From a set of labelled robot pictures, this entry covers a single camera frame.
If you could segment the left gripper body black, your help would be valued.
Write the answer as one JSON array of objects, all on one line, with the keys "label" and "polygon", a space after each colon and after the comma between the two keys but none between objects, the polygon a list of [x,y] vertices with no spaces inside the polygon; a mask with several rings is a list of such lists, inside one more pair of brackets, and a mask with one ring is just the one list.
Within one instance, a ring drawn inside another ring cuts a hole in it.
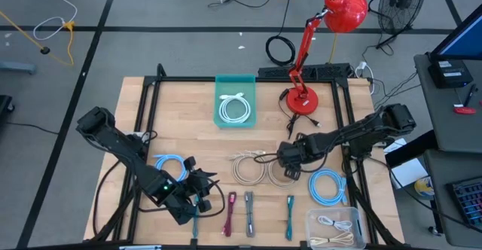
[{"label": "left gripper body black", "polygon": [[168,212],[179,225],[188,223],[197,212],[197,206],[194,205],[191,200],[192,196],[199,198],[201,212],[206,212],[211,209],[210,202],[199,197],[199,191],[204,185],[200,185],[199,180],[194,176],[196,163],[194,157],[188,157],[184,161],[184,167],[188,171],[188,177],[182,181],[174,181],[165,187],[167,192],[165,205],[168,208]]}]

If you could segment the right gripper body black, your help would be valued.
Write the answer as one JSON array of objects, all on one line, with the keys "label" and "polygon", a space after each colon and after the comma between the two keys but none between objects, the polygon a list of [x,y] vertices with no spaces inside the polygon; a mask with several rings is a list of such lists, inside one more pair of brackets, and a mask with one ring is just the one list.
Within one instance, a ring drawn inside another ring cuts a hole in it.
[{"label": "right gripper body black", "polygon": [[285,169],[284,176],[297,181],[301,166],[315,161],[313,156],[314,135],[298,133],[293,143],[281,142],[276,152],[279,165]]}]

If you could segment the red desk lamp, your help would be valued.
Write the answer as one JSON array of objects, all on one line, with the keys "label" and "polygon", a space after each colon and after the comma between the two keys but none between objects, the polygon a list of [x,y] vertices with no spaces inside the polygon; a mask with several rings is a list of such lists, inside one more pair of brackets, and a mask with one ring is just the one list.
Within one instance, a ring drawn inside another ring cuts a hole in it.
[{"label": "red desk lamp", "polygon": [[367,14],[367,0],[325,0],[322,11],[306,21],[296,62],[288,71],[294,87],[288,91],[286,104],[292,112],[308,115],[318,108],[317,93],[304,83],[302,70],[319,24],[325,23],[334,33],[347,33],[360,26]]}]

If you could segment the clear plastic bin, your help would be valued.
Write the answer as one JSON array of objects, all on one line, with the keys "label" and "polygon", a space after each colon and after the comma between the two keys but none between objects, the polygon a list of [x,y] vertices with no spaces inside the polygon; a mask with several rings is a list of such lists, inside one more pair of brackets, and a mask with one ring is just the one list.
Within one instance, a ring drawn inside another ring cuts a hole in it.
[{"label": "clear plastic bin", "polygon": [[354,207],[311,209],[305,220],[307,245],[312,250],[363,250],[364,225]]}]

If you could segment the teal translucent plastic bin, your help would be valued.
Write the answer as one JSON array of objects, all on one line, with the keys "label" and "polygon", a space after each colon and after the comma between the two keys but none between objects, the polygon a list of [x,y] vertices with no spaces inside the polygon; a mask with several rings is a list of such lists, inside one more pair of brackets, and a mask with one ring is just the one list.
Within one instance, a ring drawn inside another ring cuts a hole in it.
[{"label": "teal translucent plastic bin", "polygon": [[256,80],[251,74],[216,75],[214,123],[224,128],[251,128],[257,122]]}]

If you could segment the white paper sheet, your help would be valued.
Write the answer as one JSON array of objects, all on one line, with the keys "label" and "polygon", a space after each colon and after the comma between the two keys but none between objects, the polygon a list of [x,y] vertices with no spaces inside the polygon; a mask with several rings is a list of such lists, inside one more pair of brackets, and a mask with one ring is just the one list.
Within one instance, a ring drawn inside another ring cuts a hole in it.
[{"label": "white paper sheet", "polygon": [[395,189],[405,187],[429,175],[418,158],[413,158],[399,166],[392,167],[392,171],[395,176],[391,175],[390,178]]}]

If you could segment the round yellow blue object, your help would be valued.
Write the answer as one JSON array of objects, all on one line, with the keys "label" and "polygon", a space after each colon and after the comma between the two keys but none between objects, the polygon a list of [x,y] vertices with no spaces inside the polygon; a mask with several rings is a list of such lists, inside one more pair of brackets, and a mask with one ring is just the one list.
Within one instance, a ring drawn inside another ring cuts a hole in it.
[{"label": "round yellow blue object", "polygon": [[435,191],[430,176],[426,176],[416,180],[413,183],[414,190],[422,197],[432,197]]}]

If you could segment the grey desk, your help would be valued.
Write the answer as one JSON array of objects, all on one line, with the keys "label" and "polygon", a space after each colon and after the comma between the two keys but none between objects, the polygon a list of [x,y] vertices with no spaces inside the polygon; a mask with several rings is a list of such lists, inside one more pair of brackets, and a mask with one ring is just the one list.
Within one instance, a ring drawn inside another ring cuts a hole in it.
[{"label": "grey desk", "polygon": [[[482,176],[482,154],[450,153],[427,150],[423,155],[435,190],[440,213],[462,221],[446,185]],[[452,246],[482,248],[482,233],[441,217],[446,240]]]},{"label": "grey desk", "polygon": [[442,151],[482,154],[482,60],[465,61],[477,88],[469,103],[475,109],[475,114],[457,114],[453,110],[455,104],[465,101],[470,85],[457,89],[438,89],[429,74],[429,58],[418,54],[413,60],[438,147]]}]

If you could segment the black box with labels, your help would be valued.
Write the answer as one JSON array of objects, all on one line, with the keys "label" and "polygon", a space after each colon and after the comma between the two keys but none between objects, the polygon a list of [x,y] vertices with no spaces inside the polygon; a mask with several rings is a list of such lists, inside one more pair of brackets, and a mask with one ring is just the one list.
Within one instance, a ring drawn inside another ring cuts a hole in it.
[{"label": "black box with labels", "polygon": [[465,63],[457,59],[433,62],[429,74],[439,89],[465,87],[474,80]]}]

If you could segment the black keyboard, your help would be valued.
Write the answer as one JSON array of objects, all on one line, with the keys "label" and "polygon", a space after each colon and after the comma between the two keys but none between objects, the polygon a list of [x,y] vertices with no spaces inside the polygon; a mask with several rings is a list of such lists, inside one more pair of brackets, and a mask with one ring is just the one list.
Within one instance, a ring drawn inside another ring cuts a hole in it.
[{"label": "black keyboard", "polygon": [[462,220],[482,230],[482,176],[445,185]]}]

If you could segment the black floor fan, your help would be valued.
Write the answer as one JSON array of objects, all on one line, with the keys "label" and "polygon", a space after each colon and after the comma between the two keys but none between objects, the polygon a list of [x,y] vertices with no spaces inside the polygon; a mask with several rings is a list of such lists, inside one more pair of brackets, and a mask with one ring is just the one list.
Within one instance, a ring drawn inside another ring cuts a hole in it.
[{"label": "black floor fan", "polygon": [[412,29],[423,2],[424,0],[370,0],[368,12],[377,16],[381,30],[390,35],[375,48],[380,49],[401,33]]}]

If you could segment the black pen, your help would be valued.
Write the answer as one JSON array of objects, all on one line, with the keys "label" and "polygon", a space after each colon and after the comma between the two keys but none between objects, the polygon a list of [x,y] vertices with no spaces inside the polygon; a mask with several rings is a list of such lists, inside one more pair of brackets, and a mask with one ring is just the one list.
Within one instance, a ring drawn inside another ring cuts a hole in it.
[{"label": "black pen", "polygon": [[463,105],[464,105],[465,107],[468,107],[468,105],[469,105],[469,103],[470,103],[470,101],[471,101],[471,98],[473,97],[476,89],[477,89],[477,85],[476,85],[476,84],[472,84],[471,87],[470,87],[470,90],[469,90],[469,92],[468,92],[468,95],[466,96],[465,101],[464,101],[464,103],[463,103]]}]

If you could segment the computer monitor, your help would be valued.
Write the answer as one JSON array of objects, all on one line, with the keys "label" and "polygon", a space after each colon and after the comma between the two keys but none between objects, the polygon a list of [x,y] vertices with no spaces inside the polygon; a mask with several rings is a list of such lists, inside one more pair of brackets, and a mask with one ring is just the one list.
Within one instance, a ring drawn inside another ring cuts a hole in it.
[{"label": "computer monitor", "polygon": [[454,29],[431,55],[447,59],[482,60],[482,4]]}]

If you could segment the black metal table frame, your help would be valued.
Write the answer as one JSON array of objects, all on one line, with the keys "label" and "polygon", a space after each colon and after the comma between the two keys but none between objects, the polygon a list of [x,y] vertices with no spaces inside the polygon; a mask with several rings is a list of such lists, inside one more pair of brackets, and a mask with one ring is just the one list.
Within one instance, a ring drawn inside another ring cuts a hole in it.
[{"label": "black metal table frame", "polygon": [[[140,106],[142,89],[147,87],[145,101],[146,111],[140,117],[140,129],[144,131],[148,124],[148,109],[151,107],[151,96],[154,93],[155,76],[125,77],[115,111],[116,127],[121,131],[139,128],[137,109]],[[310,209],[324,208],[310,197],[307,182],[310,174],[302,174],[300,180],[289,189],[281,189],[266,179],[255,186],[238,184],[231,174],[230,158],[244,151],[276,151],[281,141],[286,140],[288,132],[285,128],[288,118],[279,110],[278,99],[281,92],[292,87],[288,79],[259,79],[256,83],[257,122],[252,128],[220,129],[214,123],[215,112],[215,77],[162,77],[159,86],[154,130],[157,138],[150,144],[147,161],[154,163],[155,154],[179,154],[183,157],[194,156],[196,168],[206,172],[217,172],[213,180],[220,180],[219,186],[224,199],[216,188],[207,197],[211,201],[214,213],[222,208],[222,200],[227,200],[231,191],[237,193],[232,217],[232,234],[226,237],[221,234],[227,217],[227,207],[215,217],[199,220],[198,248],[207,246],[214,249],[221,245],[282,246],[299,247],[300,241],[307,241],[305,235],[305,216]],[[319,107],[313,117],[321,122],[315,127],[306,120],[300,119],[294,125],[294,133],[305,134],[318,131],[329,132],[346,126],[348,121],[361,120],[374,111],[368,81],[361,78],[348,78],[348,92],[335,80],[328,82],[311,82],[319,96]],[[398,215],[392,183],[387,168],[377,162],[367,160],[364,163],[366,185],[371,207],[390,233],[398,241],[404,243],[401,222]],[[106,178],[100,192],[97,207],[98,229],[114,214],[121,199],[125,167],[119,165]],[[255,237],[246,236],[246,202],[244,193],[254,192],[254,227]],[[293,239],[285,238],[287,224],[287,196],[294,195]],[[116,230],[107,235],[106,241],[115,239],[121,245],[131,243],[145,245],[189,246],[192,238],[193,221],[178,225],[167,211],[134,212],[132,203],[127,207]]]}]

